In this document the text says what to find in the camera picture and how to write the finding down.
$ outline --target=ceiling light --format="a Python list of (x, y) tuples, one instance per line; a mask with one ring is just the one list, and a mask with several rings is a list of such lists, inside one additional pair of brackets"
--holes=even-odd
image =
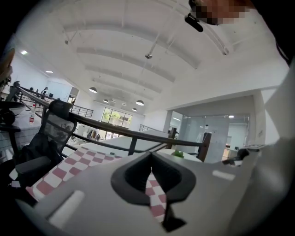
[(140, 105), (140, 106), (144, 106), (144, 103), (143, 103), (142, 100), (138, 100), (138, 101), (136, 102), (136, 104), (137, 104), (137, 105)]
[(95, 94), (97, 93), (97, 90), (96, 90), (95, 87), (91, 87), (91, 88), (89, 89), (89, 91), (92, 92), (92, 93), (95, 93)]

